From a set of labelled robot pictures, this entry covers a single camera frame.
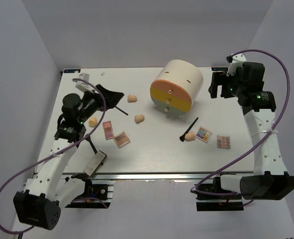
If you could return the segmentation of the beige makeup sponge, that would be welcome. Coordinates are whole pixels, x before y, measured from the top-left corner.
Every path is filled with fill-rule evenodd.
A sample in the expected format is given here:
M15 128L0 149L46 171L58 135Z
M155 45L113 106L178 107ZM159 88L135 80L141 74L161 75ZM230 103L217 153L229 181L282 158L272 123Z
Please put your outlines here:
M195 138L196 138L196 134L193 131L190 131L185 135L185 141L193 141L195 140Z
M98 123L98 120L97 118L95 117L92 117L90 120L89 120L89 127L95 127Z
M138 98L135 95L128 95L128 97L127 97L127 101L129 103L135 103L135 102L137 102L137 100L138 100Z
M143 122L145 120L145 116L144 115L136 115L134 117L134 121L136 124L139 124L141 122Z

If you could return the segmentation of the pink blush palette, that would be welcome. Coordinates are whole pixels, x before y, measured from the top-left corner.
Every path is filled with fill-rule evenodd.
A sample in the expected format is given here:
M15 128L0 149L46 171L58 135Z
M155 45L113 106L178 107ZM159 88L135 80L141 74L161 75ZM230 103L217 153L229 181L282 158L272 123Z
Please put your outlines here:
M105 139L106 140L113 139L114 133L113 133L111 121L105 121L102 123L102 125L103 125Z

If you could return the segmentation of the cream round drawer organizer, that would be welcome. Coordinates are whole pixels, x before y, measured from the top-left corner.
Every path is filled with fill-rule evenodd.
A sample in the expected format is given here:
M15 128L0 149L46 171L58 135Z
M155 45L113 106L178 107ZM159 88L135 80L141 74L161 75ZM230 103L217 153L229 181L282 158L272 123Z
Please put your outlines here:
M151 83L150 97L160 111L181 118L191 110L202 86L203 75L198 67L171 60Z

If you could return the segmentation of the yellow drawer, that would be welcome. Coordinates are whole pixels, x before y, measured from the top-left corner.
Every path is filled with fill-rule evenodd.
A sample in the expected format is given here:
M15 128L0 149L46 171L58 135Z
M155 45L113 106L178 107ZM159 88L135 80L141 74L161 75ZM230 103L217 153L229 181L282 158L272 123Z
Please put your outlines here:
M172 106L185 113L189 112L192 107L192 100L190 95L186 91L161 91L157 88L150 88L150 96L154 104L160 105L164 103L166 107Z

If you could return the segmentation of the brown eyeshadow palette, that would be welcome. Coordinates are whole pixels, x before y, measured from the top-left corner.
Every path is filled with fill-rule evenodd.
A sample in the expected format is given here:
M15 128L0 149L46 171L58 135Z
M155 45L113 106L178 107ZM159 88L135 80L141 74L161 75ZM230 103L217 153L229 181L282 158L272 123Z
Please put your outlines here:
M122 133L116 135L114 137L114 141L115 141L118 148L122 148L125 145L130 143L130 139L124 131Z

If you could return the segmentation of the peach top drawer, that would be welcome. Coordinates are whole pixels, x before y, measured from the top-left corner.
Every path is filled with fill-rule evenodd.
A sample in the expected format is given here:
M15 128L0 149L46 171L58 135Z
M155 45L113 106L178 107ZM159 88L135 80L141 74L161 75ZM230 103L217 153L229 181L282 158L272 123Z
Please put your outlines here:
M151 87L166 93L171 90L171 94L173 94L173 96L180 99L185 99L186 101L191 100L189 93L184 88L167 80L155 80L151 84Z

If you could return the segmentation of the colourful glitter eyeshadow palette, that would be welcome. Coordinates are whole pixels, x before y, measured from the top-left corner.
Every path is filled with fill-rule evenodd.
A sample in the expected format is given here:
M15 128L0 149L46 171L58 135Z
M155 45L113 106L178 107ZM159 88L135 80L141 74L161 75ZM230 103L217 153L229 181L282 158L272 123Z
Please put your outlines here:
M205 129L202 126L196 132L196 138L198 138L199 140L201 140L201 141L203 141L205 143L209 142L211 136L212 136L212 132Z

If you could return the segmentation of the silver rectangular makeup case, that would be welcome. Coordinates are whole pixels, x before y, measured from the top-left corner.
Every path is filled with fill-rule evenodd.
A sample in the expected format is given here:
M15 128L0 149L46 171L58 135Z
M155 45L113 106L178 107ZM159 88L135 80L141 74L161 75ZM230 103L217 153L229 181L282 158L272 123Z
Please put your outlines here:
M83 172L88 176L93 175L97 169L101 166L104 160L107 158L107 155L99 150L95 156L91 159L88 165L84 168Z

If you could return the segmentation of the nude nine-pan eyeshadow palette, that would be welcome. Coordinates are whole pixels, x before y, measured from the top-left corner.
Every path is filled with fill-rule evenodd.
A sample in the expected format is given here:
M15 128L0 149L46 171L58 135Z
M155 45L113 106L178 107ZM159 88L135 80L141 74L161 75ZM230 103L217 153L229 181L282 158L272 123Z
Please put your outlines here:
M217 142L217 148L221 148L221 149L230 149L231 148L230 136L217 135L216 142Z

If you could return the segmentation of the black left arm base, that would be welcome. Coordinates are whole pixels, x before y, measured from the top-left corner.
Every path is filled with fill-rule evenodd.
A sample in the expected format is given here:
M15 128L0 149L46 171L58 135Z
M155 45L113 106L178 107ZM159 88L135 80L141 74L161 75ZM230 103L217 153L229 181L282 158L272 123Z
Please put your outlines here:
M66 208L107 209L113 196L113 184L100 180L85 180L84 192L77 196Z

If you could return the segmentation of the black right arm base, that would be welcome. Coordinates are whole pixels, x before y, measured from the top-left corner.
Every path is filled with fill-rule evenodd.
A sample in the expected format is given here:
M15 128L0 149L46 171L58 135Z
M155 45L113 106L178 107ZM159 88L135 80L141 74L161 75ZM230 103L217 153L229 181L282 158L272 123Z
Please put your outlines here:
M198 187L194 185L191 193L196 195L196 209L198 212L227 212L243 211L241 195L226 195L230 191L223 190L220 185L220 177L213 177L212 181L204 182Z

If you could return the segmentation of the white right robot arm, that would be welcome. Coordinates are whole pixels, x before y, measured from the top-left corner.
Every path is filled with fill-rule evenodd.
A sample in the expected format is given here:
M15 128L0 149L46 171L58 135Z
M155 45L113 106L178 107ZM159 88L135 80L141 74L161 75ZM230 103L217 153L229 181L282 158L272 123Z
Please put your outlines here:
M222 174L213 184L217 198L230 192L239 193L246 200L281 200L294 189L294 176L289 175L281 158L275 126L276 103L272 92L264 91L265 67L261 63L246 62L233 75L214 72L208 89L217 97L218 86L223 98L236 97L241 106L252 144L254 170L252 176Z

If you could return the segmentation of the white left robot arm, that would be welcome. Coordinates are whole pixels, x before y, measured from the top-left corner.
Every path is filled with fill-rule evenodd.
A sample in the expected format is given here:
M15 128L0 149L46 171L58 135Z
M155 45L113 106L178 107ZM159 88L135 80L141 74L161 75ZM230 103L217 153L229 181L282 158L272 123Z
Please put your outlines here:
M56 189L67 163L78 149L76 142L90 141L90 137L85 136L85 122L96 111L113 109L124 96L122 92L107 90L100 84L96 89L96 93L91 89L84 90L82 97L70 93L63 98L50 159L43 162L28 187L13 198L21 223L52 230L64 207L78 196L86 199L92 195L92 185L82 179L70 179L60 191Z

